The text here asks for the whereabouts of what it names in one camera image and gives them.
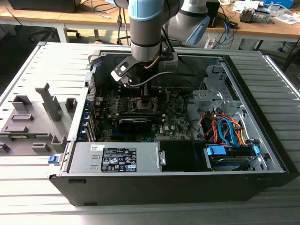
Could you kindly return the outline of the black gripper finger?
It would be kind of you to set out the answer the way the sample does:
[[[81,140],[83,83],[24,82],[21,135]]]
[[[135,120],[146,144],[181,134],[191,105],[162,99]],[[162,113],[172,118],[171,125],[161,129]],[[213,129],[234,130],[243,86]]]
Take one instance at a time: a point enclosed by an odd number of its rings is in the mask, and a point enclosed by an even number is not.
[[[146,106],[150,103],[151,99],[151,83],[146,83],[141,87],[141,100],[142,105]]]

